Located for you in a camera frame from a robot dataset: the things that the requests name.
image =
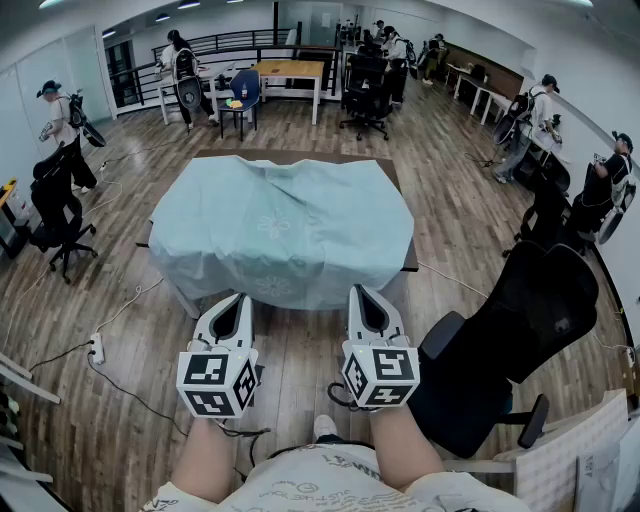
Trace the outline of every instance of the floral pattern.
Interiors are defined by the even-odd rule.
[[[256,285],[258,286],[258,292],[262,295],[270,295],[271,297],[278,298],[281,295],[290,295],[291,282],[288,279],[267,276],[264,279],[256,279]]]
[[[278,209],[273,212],[272,217],[267,217],[266,215],[260,217],[260,222],[258,223],[258,230],[268,231],[271,240],[278,238],[281,231],[287,231],[290,228],[289,219],[282,215],[282,212]]]

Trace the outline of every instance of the chair backrest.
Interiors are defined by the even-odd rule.
[[[82,205],[71,193],[71,166],[76,151],[75,144],[61,145],[33,168],[35,181],[31,184],[31,201],[40,213],[45,229],[56,234],[60,241],[69,230],[65,206],[74,218],[82,218]]]
[[[521,383],[593,328],[597,298],[593,272],[573,249],[520,242],[487,301],[439,357]]]
[[[260,98],[260,73],[255,69],[243,69],[233,77],[229,87],[237,100],[242,100],[242,86],[247,86],[247,100]]]

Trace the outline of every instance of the jeans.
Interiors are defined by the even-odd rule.
[[[173,86],[173,91],[176,93],[176,98],[178,97],[178,86]],[[180,107],[180,113],[182,114],[182,119],[187,124],[191,124],[191,112],[189,112],[188,108],[185,108],[180,100],[178,100],[178,106]],[[212,116],[214,114],[213,107],[211,106],[211,102],[209,98],[204,95],[204,91],[202,90],[202,84],[200,85],[200,106],[204,109],[208,116]]]
[[[507,159],[493,171],[496,176],[505,178],[506,180],[513,179],[513,171],[518,167],[520,162],[522,162],[531,145],[531,139],[527,137],[523,131],[520,129],[516,131],[511,141],[511,146],[509,147]]]

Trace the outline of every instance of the black metal railing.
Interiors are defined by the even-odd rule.
[[[247,30],[243,32],[227,32],[225,34],[215,34],[212,36],[197,37],[195,39],[187,39],[194,53],[208,52],[212,50],[224,50],[227,48],[235,48],[239,46],[267,46],[286,44],[289,32],[292,29],[281,28],[278,30]],[[157,62],[162,57],[162,51],[165,46],[153,48],[153,61]]]
[[[291,57],[273,55],[273,52],[281,53],[282,50],[292,50]],[[201,65],[220,64],[224,62],[238,62],[237,70],[248,69],[261,60],[318,60],[325,62],[325,71],[322,79],[321,89],[330,90],[335,96],[337,80],[340,74],[338,67],[340,51],[333,46],[312,46],[312,45],[245,45],[232,46],[218,50],[194,51]],[[133,69],[121,71],[110,75],[111,86],[115,96],[116,104],[119,107],[130,106],[139,103],[144,106],[145,102],[156,99],[158,95],[158,84],[161,78],[156,74],[154,63],[138,66]],[[165,86],[164,89],[171,89],[172,86]]]

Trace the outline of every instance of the light blue tablecloth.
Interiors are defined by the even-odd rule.
[[[227,289],[337,309],[403,266],[413,217],[375,161],[290,166],[196,158],[152,216],[154,263],[190,299]]]

